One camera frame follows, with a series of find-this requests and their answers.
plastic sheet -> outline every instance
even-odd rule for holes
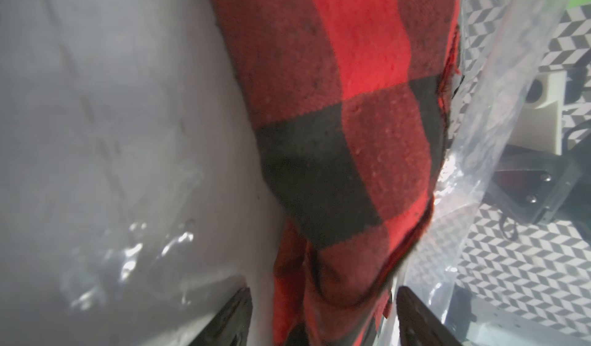
[[[439,177],[432,225],[409,257],[407,271],[398,282],[415,291],[442,321],[452,295],[462,241],[567,3],[508,0],[490,49],[467,68],[466,80],[454,98],[460,104],[468,102],[469,90],[477,82]],[[463,22],[470,24],[465,17]]]
[[[0,0],[2,345],[183,345],[242,286],[271,343],[283,210],[209,0]]]

clear plastic bag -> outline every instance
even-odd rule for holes
[[[432,225],[408,258],[398,285],[409,286],[442,322],[452,297],[456,264],[495,165],[520,113],[554,27],[569,0],[494,0],[495,33],[473,59],[464,52],[466,75],[454,98],[469,103],[439,177]],[[477,30],[462,0],[464,38]],[[463,47],[470,47],[464,42]],[[397,320],[384,324],[382,345],[398,343]]]

geometric patterned mat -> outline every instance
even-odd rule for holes
[[[506,1],[465,0],[467,70],[492,40]],[[571,8],[560,21],[540,70],[568,68],[589,48],[591,5]],[[586,87],[591,87],[591,77]],[[591,93],[584,93],[578,102],[578,108],[564,112],[563,131],[591,119]],[[459,126],[465,108],[450,131]],[[574,132],[570,142],[585,135],[586,131]],[[499,229],[500,217],[496,208],[480,206],[457,266],[457,284],[501,309],[591,341],[591,247],[568,221],[518,225],[518,241],[508,241]],[[512,223],[508,221],[508,232]]]

white surface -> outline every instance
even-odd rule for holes
[[[0,344],[160,340],[246,282],[270,345],[283,212],[209,0],[0,0],[0,32]]]

cloth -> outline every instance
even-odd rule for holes
[[[458,0],[211,2],[289,216],[274,345],[369,345],[431,218]]]

